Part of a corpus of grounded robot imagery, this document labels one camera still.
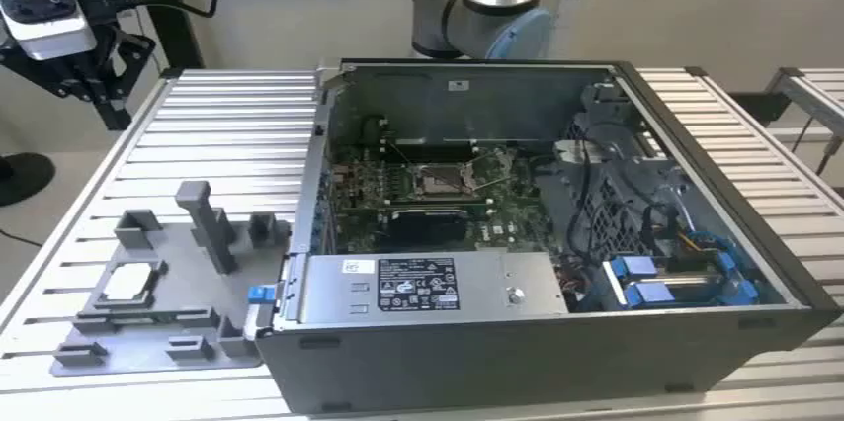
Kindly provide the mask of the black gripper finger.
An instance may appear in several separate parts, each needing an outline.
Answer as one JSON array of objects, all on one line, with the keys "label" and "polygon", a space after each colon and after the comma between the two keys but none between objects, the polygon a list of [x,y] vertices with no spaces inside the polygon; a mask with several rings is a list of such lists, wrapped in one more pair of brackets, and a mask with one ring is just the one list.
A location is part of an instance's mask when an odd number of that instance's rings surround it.
[{"label": "black gripper finger", "polygon": [[43,62],[31,60],[19,48],[1,49],[1,66],[54,96],[65,97],[61,78],[53,68]]},{"label": "black gripper finger", "polygon": [[109,130],[125,130],[132,121],[125,102],[156,46],[146,36],[109,31],[94,49],[91,104]]}]

